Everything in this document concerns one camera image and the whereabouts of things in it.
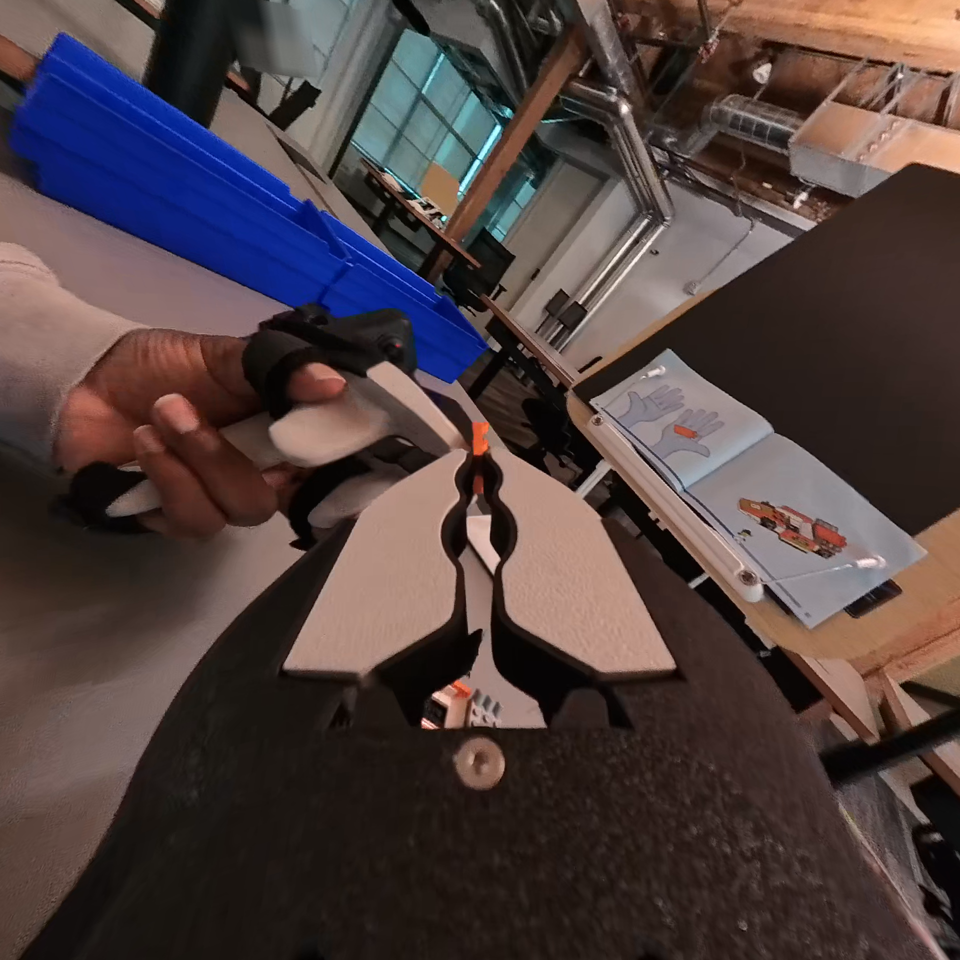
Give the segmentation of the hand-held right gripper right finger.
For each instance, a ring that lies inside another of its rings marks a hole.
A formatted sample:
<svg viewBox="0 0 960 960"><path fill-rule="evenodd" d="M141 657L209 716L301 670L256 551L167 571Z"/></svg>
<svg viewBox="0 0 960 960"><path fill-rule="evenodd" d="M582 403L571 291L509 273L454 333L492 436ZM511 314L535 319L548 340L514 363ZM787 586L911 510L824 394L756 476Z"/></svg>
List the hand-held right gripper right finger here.
<svg viewBox="0 0 960 960"><path fill-rule="evenodd" d="M623 684L676 673L601 517L504 447L483 461L493 576L491 653L539 706L573 690L610 697Z"/></svg>

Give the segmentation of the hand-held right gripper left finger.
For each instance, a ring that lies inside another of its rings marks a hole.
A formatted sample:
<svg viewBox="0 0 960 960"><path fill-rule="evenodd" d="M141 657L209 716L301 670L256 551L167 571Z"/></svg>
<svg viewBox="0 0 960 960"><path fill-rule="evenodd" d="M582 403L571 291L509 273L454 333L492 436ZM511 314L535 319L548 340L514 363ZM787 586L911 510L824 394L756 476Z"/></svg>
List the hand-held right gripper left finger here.
<svg viewBox="0 0 960 960"><path fill-rule="evenodd" d="M421 702L467 675L467 510L474 455L455 449L358 516L283 662L295 677L379 682Z"/></svg>

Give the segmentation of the orange white lego car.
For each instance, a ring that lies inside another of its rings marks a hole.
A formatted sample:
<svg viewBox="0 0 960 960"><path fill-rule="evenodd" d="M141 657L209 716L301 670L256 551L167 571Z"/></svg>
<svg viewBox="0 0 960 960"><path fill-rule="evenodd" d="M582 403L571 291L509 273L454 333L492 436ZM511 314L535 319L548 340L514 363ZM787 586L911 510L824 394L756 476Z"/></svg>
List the orange white lego car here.
<svg viewBox="0 0 960 960"><path fill-rule="evenodd" d="M431 695L419 723L432 731L499 728L502 705L481 689L456 680Z"/></svg>

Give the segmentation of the person's left forearm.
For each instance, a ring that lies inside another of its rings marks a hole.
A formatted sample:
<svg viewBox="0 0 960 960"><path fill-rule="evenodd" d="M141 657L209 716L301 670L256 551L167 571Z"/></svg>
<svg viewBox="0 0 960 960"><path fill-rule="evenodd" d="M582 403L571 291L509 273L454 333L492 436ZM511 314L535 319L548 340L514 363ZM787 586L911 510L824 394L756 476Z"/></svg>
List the person's left forearm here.
<svg viewBox="0 0 960 960"><path fill-rule="evenodd" d="M2 243L2 445L56 469L69 394L122 337L142 330L66 290L26 247Z"/></svg>

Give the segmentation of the person's left hand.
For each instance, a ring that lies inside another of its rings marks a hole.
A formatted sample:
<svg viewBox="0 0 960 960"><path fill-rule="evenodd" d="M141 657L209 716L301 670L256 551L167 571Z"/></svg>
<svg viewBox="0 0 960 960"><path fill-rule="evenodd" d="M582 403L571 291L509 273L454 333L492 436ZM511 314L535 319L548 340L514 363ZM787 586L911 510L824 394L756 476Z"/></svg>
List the person's left hand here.
<svg viewBox="0 0 960 960"><path fill-rule="evenodd" d="M53 464L76 474L137 462L160 499L140 523L174 539L205 541L285 512L307 472L287 462L262 471L219 433L260 411L245 348L234 337L127 333L67 394Z"/></svg>

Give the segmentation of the black office chair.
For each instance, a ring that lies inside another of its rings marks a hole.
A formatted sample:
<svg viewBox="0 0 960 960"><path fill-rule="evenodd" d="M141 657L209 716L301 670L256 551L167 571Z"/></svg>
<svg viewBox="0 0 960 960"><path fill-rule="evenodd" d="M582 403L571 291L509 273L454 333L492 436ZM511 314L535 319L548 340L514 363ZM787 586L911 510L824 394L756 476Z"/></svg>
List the black office chair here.
<svg viewBox="0 0 960 960"><path fill-rule="evenodd" d="M457 306L478 311L483 308L484 297L495 300L505 290L502 281L515 255L486 227L473 236L466 251L478 265L459 261L449 268L446 285Z"/></svg>

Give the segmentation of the wooden desk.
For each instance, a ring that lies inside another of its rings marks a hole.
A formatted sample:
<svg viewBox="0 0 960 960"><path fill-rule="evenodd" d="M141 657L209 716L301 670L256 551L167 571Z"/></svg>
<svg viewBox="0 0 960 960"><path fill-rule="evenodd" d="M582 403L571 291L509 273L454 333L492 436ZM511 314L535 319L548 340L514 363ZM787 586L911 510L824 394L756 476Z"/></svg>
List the wooden desk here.
<svg viewBox="0 0 960 960"><path fill-rule="evenodd" d="M401 187L393 186L387 174L382 172L366 157L361 157L361 164L365 171L365 181L368 185L375 185L384 194L384 207L374 220L371 227L379 236L387 227L389 221L397 214L402 213L412 217L418 227L426 229L433 242L433 246L424 258L417 274L426 282L437 285L450 264L458 261L469 269L479 270L482 264L460 242L446 234L440 227L429 219L413 200L406 197Z"/></svg>

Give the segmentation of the blue storage bin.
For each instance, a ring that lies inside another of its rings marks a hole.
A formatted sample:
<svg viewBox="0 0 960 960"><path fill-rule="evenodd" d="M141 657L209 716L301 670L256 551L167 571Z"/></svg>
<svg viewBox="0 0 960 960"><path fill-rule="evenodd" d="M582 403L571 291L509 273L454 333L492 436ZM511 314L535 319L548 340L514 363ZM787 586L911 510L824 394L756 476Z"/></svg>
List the blue storage bin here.
<svg viewBox="0 0 960 960"><path fill-rule="evenodd" d="M487 350L413 270L65 32L9 143L46 196L283 305L399 310L428 375L453 382Z"/></svg>

